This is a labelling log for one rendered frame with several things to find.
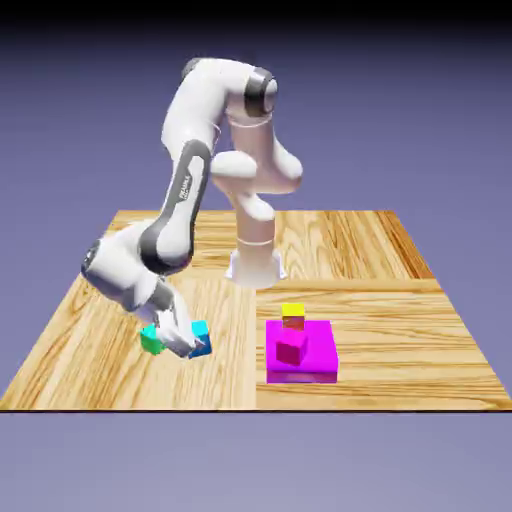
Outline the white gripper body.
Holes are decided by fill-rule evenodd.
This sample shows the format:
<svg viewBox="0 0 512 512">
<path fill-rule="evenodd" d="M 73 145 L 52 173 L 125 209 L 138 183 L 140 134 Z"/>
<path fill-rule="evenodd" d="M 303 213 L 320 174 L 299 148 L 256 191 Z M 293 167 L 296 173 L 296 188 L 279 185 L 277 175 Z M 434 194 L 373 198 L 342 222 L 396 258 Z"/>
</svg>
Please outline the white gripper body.
<svg viewBox="0 0 512 512">
<path fill-rule="evenodd" d="M 156 335 L 163 345 L 180 358 L 187 358 L 196 348 L 192 321 L 180 294 L 174 294 L 171 306 L 156 311 Z"/>
</svg>

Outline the small green cube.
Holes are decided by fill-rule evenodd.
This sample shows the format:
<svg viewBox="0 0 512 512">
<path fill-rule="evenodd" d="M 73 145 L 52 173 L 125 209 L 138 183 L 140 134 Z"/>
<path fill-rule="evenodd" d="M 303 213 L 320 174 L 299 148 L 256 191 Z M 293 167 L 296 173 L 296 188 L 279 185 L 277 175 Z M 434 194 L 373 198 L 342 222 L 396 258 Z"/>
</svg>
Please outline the small green cube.
<svg viewBox="0 0 512 512">
<path fill-rule="evenodd" d="M 142 328 L 139 332 L 139 336 L 141 347 L 147 353 L 159 355 L 166 349 L 166 346 L 157 337 L 156 326 L 154 324 L 149 324 Z"/>
</svg>

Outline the small cyan cube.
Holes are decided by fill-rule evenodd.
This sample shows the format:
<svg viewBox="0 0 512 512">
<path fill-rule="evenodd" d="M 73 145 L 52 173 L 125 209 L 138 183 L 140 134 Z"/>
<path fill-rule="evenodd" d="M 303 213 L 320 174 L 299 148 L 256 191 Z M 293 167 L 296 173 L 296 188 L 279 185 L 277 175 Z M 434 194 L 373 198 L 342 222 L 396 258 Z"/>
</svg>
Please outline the small cyan cube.
<svg viewBox="0 0 512 512">
<path fill-rule="evenodd" d="M 205 320 L 192 322 L 192 332 L 195 337 L 196 346 L 188 355 L 189 359 L 209 355 L 212 353 L 212 345 L 209 336 L 208 325 Z"/>
</svg>

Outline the small yellow cube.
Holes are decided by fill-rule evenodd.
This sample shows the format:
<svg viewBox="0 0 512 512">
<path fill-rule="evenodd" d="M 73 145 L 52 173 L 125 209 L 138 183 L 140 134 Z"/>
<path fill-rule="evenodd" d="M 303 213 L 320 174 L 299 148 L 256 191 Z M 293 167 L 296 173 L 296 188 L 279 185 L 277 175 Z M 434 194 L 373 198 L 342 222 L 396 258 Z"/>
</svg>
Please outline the small yellow cube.
<svg viewBox="0 0 512 512">
<path fill-rule="evenodd" d="M 283 303 L 281 307 L 284 328 L 303 330 L 305 325 L 305 306 L 302 303 Z"/>
</svg>

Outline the small magenta cube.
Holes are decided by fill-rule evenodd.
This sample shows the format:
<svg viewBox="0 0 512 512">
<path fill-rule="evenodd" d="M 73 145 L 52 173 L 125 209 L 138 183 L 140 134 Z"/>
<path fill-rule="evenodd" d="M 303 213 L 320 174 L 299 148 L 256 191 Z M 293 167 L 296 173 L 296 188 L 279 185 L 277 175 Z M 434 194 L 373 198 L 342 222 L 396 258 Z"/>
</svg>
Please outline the small magenta cube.
<svg viewBox="0 0 512 512">
<path fill-rule="evenodd" d="M 300 366 L 308 351 L 308 335 L 303 330 L 283 328 L 275 342 L 276 360 L 280 363 Z"/>
</svg>

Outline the large magenta box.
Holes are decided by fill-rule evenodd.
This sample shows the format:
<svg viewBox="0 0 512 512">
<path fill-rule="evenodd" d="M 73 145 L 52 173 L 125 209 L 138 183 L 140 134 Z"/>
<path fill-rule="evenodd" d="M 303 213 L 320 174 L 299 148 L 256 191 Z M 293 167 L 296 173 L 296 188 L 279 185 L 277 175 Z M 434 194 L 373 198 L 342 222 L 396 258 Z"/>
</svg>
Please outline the large magenta box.
<svg viewBox="0 0 512 512">
<path fill-rule="evenodd" d="M 338 354 L 329 320 L 306 320 L 304 329 L 308 335 L 308 351 L 300 366 L 291 366 L 276 360 L 275 342 L 283 329 L 282 321 L 267 320 L 265 327 L 266 382 L 289 383 L 336 383 Z"/>
</svg>

